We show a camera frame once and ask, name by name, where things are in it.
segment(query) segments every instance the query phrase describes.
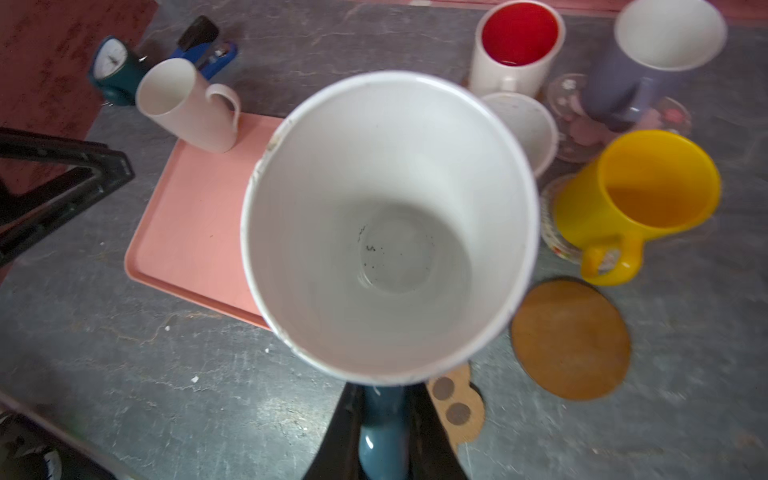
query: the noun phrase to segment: coaster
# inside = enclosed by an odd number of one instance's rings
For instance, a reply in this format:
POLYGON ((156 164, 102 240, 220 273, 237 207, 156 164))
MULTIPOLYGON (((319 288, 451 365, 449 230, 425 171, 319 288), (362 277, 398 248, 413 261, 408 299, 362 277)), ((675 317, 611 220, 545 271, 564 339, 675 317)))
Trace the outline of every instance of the coaster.
MULTIPOLYGON (((569 262, 581 265, 581 249, 568 242, 554 225, 552 207, 554 199, 563 190, 565 185, 576 174, 563 175, 549 182, 544 190, 541 191, 539 204, 541 205, 541 238, 547 244, 550 250, 558 257, 569 262)), ((600 264, 600 270, 611 270, 616 266, 619 257, 619 250, 611 249, 606 252, 603 263, 600 264)))
POLYGON ((474 442, 485 423, 485 406, 469 385, 469 364, 429 380, 427 390, 453 452, 458 451, 460 443, 474 442))
POLYGON ((526 373, 563 399, 607 395, 629 369, 631 344, 621 314, 578 281, 553 280, 528 292, 512 320, 511 338, 526 373))
MULTIPOLYGON (((554 79, 547 87, 547 103, 560 131, 558 158, 584 164, 603 151, 605 145, 622 135, 589 118, 579 97, 587 84, 587 75, 569 73, 554 79)), ((693 124, 690 112, 678 101, 664 97, 629 130, 665 130, 687 137, 693 124)))

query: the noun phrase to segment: white mug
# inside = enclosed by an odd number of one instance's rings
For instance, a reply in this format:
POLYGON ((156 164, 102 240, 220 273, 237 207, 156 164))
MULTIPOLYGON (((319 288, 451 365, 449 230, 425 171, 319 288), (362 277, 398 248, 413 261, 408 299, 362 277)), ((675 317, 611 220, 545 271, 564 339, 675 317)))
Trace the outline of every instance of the white mug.
POLYGON ((208 84, 192 62, 168 58, 141 79, 136 90, 139 111, 181 140, 214 153, 237 141, 240 97, 222 84, 208 84), (234 106, 234 112, 220 98, 234 106))
POLYGON ((538 219, 525 154, 485 104, 381 71, 324 88, 277 128, 240 240, 259 311, 299 357, 350 382, 408 385, 506 328, 538 219))
POLYGON ((494 7, 475 30, 469 90, 479 97, 496 91, 535 97, 564 42, 563 18, 549 5, 516 0, 494 7))
POLYGON ((533 176, 539 178, 558 153, 558 126, 547 108, 523 94, 498 92, 482 100, 518 139, 533 176))

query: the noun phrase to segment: paw-shaped coaster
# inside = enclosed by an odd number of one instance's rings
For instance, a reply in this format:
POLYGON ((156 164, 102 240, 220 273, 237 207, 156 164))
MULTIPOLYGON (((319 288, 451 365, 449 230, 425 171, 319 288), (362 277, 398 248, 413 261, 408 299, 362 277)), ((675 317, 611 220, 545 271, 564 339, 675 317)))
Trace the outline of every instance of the paw-shaped coaster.
POLYGON ((485 423, 485 406, 480 395, 469 386, 468 363, 429 380, 427 390, 454 453, 459 443, 478 438, 485 423))

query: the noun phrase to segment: cork coaster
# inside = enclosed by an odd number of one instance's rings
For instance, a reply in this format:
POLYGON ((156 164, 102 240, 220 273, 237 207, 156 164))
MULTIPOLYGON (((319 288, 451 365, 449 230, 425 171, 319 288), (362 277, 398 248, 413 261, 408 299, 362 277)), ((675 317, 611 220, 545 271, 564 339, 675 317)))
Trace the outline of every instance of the cork coaster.
POLYGON ((511 326, 526 373, 568 400, 608 394, 629 368, 630 339, 616 307, 597 290, 553 280, 528 292, 511 326))
POLYGON ((454 453, 458 451, 458 444, 478 438, 485 423, 485 406, 480 395, 469 386, 468 363, 429 380, 427 390, 454 453))

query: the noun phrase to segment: blue mug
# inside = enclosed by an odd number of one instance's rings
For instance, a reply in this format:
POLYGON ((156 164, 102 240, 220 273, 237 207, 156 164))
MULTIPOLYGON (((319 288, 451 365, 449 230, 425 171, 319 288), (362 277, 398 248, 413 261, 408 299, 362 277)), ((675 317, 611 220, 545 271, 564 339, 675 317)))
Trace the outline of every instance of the blue mug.
POLYGON ((581 106, 612 131, 626 131, 715 58, 726 39, 723 16, 705 0, 634 0, 592 65, 581 106))

